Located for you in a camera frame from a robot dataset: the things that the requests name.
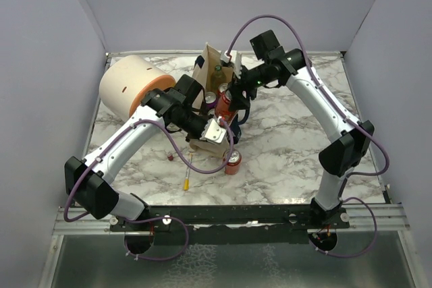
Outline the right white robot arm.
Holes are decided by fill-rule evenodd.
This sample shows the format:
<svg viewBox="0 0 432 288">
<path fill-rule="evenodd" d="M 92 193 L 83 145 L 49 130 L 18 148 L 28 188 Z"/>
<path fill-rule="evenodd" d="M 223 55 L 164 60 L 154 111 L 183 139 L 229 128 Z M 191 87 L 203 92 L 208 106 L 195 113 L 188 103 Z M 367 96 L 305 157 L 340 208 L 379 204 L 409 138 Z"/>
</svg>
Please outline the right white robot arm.
<svg viewBox="0 0 432 288">
<path fill-rule="evenodd" d="M 309 109 L 323 128 L 329 146 L 319 153 L 323 175 L 310 207 L 311 223 L 325 228 L 332 223 L 348 175 L 366 154 L 375 128 L 370 121 L 361 122 L 346 110 L 318 78 L 311 62 L 300 49 L 285 51 L 272 30 L 250 40 L 256 58 L 262 64 L 248 69 L 239 56 L 225 52 L 221 62 L 234 68 L 229 83 L 231 111 L 250 108 L 250 101 L 260 87 L 272 82 L 292 91 Z"/>
</svg>

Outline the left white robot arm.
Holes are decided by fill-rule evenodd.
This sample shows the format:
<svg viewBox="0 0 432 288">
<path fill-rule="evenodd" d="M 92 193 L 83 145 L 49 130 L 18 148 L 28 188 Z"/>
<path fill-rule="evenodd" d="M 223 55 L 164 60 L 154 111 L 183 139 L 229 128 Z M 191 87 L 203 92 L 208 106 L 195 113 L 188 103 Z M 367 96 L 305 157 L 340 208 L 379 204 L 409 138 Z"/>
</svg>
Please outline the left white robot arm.
<svg viewBox="0 0 432 288">
<path fill-rule="evenodd" d="M 192 108 L 204 90 L 190 76 L 183 75 L 174 87 L 149 91 L 136 111 L 106 143 L 83 159 L 69 158 L 65 163 L 66 208 L 77 202 L 96 219 L 113 215 L 126 219 L 134 230 L 149 222 L 147 204 L 134 194 L 113 189 L 112 183 L 130 158 L 154 135 L 169 124 L 199 138 L 207 119 Z"/>
</svg>

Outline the clear glass bottle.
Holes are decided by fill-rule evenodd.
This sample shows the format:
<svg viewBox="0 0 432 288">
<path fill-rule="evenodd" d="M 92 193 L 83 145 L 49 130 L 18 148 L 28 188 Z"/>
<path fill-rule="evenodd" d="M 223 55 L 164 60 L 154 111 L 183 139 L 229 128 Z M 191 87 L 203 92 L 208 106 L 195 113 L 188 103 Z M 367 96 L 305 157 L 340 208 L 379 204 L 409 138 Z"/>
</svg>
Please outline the clear glass bottle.
<svg viewBox="0 0 432 288">
<path fill-rule="evenodd" d="M 223 67 L 221 65 L 216 65 L 210 79 L 211 92 L 216 93 L 219 89 L 219 86 L 223 83 L 226 83 L 226 75 L 223 72 Z"/>
</svg>

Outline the cream canvas tote bag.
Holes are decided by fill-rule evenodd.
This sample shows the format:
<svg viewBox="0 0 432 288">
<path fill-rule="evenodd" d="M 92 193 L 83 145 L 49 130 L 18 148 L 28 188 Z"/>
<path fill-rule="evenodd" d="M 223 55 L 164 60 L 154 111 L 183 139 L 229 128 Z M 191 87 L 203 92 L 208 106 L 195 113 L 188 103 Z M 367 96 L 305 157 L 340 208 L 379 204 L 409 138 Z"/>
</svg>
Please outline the cream canvas tote bag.
<svg viewBox="0 0 432 288">
<path fill-rule="evenodd" d="M 234 51 L 231 56 L 228 66 L 222 68 L 227 82 L 230 82 L 233 76 L 240 75 L 242 65 L 242 55 L 239 52 Z M 203 86 L 205 92 L 217 94 L 216 90 L 211 90 L 211 74 L 215 71 L 215 67 L 222 63 L 221 52 L 207 43 L 196 59 L 192 74 L 192 77 Z M 200 138 L 189 141 L 190 148 L 195 152 L 205 152 L 211 156 L 221 158 L 225 151 L 230 148 L 229 134 L 223 123 L 218 121 L 218 115 L 216 117 L 211 117 L 207 113 L 202 113 L 202 115 L 208 117 L 209 121 Z"/>
</svg>

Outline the purple soda can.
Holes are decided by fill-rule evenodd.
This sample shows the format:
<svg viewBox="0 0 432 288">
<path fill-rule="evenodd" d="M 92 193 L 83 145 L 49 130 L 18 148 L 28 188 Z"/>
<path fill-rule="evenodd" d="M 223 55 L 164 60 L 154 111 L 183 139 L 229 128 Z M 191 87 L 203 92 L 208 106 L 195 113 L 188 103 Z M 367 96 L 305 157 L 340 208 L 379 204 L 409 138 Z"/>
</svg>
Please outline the purple soda can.
<svg viewBox="0 0 432 288">
<path fill-rule="evenodd" d="M 204 102 L 208 109 L 212 109 L 217 105 L 218 96 L 214 92 L 206 92 L 204 97 Z"/>
</svg>

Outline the red cola can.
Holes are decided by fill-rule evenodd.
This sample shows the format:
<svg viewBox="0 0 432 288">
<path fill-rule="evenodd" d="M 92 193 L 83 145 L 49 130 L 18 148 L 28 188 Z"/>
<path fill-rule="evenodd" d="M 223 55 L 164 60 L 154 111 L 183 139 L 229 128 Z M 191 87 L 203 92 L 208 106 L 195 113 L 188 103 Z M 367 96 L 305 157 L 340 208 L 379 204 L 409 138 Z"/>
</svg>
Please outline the red cola can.
<svg viewBox="0 0 432 288">
<path fill-rule="evenodd" d="M 220 84 L 217 91 L 218 95 L 221 96 L 227 90 L 227 87 L 228 87 L 228 83 Z"/>
</svg>

